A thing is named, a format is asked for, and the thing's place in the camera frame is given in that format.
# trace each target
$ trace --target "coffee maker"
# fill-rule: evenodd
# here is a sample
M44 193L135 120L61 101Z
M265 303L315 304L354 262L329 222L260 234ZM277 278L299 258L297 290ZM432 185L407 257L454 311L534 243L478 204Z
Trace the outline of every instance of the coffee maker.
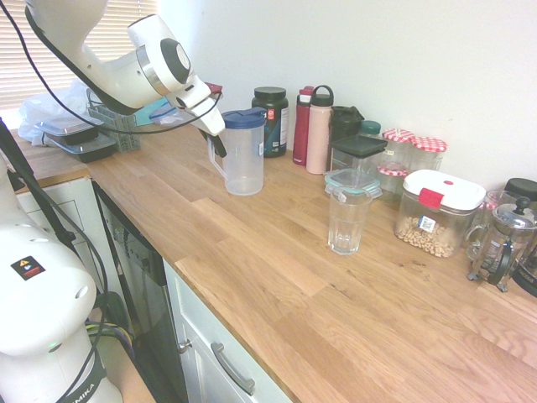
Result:
M537 217L529 209L529 204L528 197L520 197L514 204L494 208L493 221L472 263L469 280L485 279L502 292L508 290L507 282L515 271L518 273L519 264L523 262L522 258L533 244L537 232ZM524 262L530 261L529 255Z

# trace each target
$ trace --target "window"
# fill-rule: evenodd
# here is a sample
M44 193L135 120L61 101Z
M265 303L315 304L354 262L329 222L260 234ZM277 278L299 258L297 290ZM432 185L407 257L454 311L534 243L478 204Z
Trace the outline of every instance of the window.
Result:
M23 0L3 2L17 22L32 59L50 87L53 90L69 87L75 76L35 36L24 16L26 3ZM108 0L104 17L90 32L86 43L102 60L125 55L134 49L127 35L127 26L157 13L158 2ZM0 10L0 110L19 108L25 98L43 92L46 90L26 60L13 26Z

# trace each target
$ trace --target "pink water bottle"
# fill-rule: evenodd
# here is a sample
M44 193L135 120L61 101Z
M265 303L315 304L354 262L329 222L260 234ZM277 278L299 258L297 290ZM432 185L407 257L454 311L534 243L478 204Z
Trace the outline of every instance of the pink water bottle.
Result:
M310 126L310 99L313 86L305 86L296 98L295 143L293 145L293 162L305 165L308 152L308 129Z
M318 94L320 88L325 88L328 94ZM310 130L305 170L311 174L321 175L326 172L330 117L334 104L332 89L329 86L318 86L311 94L310 104Z

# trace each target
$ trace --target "black appliance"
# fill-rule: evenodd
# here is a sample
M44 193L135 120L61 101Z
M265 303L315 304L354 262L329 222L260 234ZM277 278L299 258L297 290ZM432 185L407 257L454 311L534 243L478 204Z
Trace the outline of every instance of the black appliance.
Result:
M134 334L133 363L158 403L187 403L162 257L95 182L94 188Z

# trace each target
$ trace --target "plastic bag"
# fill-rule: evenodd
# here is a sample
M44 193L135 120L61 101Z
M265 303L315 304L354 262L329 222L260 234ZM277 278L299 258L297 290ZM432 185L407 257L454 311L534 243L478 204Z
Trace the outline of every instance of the plastic bag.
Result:
M149 115L149 119L151 119L151 122L161 126L175 126L183 120L183 117L177 107L171 106L168 100L165 101L166 103L162 107Z
M55 95L73 112L87 114L86 90L87 86L76 78L68 89L55 91ZM34 125L47 118L69 114L48 92L26 98L18 113L23 119L18 135L32 145L55 145Z

